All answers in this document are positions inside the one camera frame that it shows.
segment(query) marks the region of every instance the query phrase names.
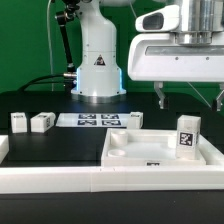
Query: white box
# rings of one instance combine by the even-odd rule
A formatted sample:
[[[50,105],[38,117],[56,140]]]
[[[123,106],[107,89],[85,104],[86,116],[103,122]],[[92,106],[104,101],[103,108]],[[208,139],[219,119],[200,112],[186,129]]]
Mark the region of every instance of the white box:
[[[131,112],[127,121],[127,129],[140,129],[143,124],[143,113]]]
[[[11,113],[11,125],[13,133],[27,132],[27,119],[25,113]]]
[[[177,122],[177,158],[196,159],[201,118],[182,115]]]
[[[31,132],[45,132],[54,126],[54,113],[40,113],[31,118]]]

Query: black tabletop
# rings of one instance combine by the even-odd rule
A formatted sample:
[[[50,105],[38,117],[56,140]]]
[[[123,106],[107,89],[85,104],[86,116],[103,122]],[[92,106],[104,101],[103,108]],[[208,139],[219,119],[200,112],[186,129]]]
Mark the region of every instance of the black tabletop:
[[[185,115],[202,118],[201,134],[224,152],[224,117],[186,94],[170,93],[169,109],[154,93],[128,93],[110,104],[73,101],[63,92],[0,94],[0,134],[9,134],[10,152],[1,167],[95,166],[106,128],[53,127],[44,134],[12,134],[10,113],[144,114],[144,129],[175,130]],[[2,223],[223,223],[224,191],[146,191],[0,195]]]

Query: white platform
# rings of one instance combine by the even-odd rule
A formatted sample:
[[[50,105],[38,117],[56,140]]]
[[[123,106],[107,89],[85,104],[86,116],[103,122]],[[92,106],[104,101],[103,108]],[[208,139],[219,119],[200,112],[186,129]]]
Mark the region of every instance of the white platform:
[[[0,168],[0,193],[224,189],[223,154],[202,136],[200,152],[206,165]]]

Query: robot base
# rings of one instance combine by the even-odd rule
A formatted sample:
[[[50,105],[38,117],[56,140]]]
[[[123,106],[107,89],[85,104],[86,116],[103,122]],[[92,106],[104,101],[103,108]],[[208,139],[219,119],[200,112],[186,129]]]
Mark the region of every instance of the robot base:
[[[126,91],[122,91],[115,96],[85,96],[82,94],[77,94],[72,91],[71,93],[73,100],[78,100],[86,103],[112,103],[117,101],[122,101],[126,99]]]

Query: sticker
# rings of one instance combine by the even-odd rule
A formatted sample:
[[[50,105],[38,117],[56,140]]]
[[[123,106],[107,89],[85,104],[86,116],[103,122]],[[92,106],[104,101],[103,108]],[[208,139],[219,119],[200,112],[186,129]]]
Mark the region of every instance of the sticker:
[[[101,114],[101,119],[119,119],[117,114]]]
[[[101,65],[101,66],[105,66],[105,62],[103,60],[102,55],[99,55],[99,57],[97,58],[96,62],[94,63],[94,65]]]
[[[193,134],[180,132],[180,145],[192,146]]]
[[[79,119],[96,119],[96,114],[79,114]]]
[[[159,162],[147,162],[146,163],[147,166],[160,166]]]
[[[106,120],[106,121],[102,121],[102,125],[104,125],[104,126],[115,126],[115,125],[121,126],[121,122],[119,120],[117,120],[117,121]]]
[[[14,118],[23,118],[23,115],[13,116]]]
[[[47,128],[50,127],[50,125],[51,125],[50,118],[47,118],[47,120],[46,120],[46,125],[47,125]]]
[[[39,115],[39,116],[37,116],[37,117],[45,118],[45,117],[47,117],[47,116],[46,116],[46,115]]]
[[[78,125],[80,126],[96,126],[96,120],[79,120]]]

